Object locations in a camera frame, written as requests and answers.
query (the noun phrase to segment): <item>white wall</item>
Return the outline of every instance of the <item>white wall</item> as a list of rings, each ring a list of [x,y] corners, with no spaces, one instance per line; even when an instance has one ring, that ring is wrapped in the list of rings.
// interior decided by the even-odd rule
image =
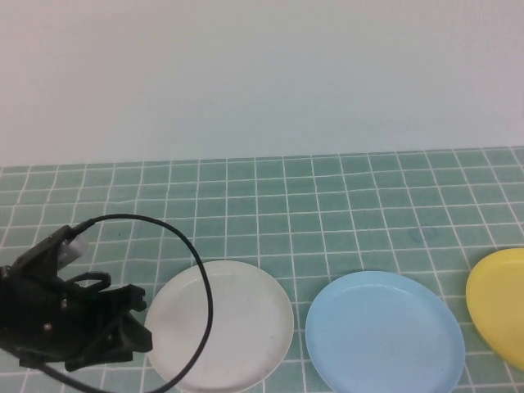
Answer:
[[[522,0],[2,0],[0,165],[524,143]]]

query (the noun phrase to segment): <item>tiled table surface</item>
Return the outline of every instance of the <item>tiled table surface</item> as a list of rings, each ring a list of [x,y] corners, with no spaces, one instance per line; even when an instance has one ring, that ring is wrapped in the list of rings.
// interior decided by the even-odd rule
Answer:
[[[401,273],[441,296],[461,324],[468,355],[456,392],[524,392],[524,373],[479,339],[464,299],[480,258],[524,244],[523,165],[524,148],[514,147],[3,168],[0,257],[11,264],[62,224],[135,212],[174,224],[206,260],[260,266],[287,291],[296,332],[285,361],[255,392],[329,391],[305,348],[311,301],[343,274]],[[180,241],[149,224],[110,222],[86,236],[88,254],[62,277],[103,270],[114,284],[144,287],[148,302],[192,263]],[[161,384],[140,355],[75,376],[110,391]],[[72,390],[1,354],[0,391]]]

